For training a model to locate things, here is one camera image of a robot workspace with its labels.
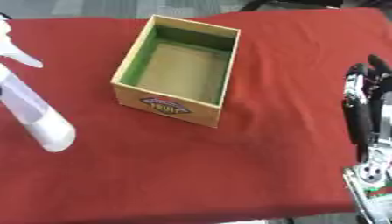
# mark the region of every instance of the spray bottle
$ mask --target spray bottle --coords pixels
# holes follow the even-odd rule
[[[42,68],[40,61],[13,45],[10,31],[6,19],[0,19],[0,56]],[[45,150],[63,151],[73,143],[74,126],[1,63],[0,89],[0,101]]]

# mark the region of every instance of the clear plastic bottle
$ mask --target clear plastic bottle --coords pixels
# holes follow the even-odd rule
[[[73,143],[74,126],[2,64],[0,88],[3,104],[44,149],[63,151]]]

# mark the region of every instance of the wooden crate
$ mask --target wooden crate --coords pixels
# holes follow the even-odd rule
[[[122,105],[217,127],[240,30],[154,15],[111,81]]]

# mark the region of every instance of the red tablecloth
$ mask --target red tablecloth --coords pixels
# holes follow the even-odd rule
[[[109,80],[144,19],[14,20],[45,62],[2,59],[74,124],[42,150],[0,108],[0,223],[202,223],[352,211],[354,163],[343,75],[370,53],[392,61],[377,10],[279,10],[195,20],[240,28],[218,129],[120,106]]]

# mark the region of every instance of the gray floor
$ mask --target gray floor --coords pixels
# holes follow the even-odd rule
[[[113,17],[148,18],[151,14],[204,17],[238,11],[248,0],[0,0],[1,12],[14,18]],[[357,0],[346,0],[355,6]],[[268,4],[260,10],[304,8],[298,4]],[[273,220],[269,223],[284,223]],[[296,224],[354,224],[353,213],[316,215],[295,219]]]

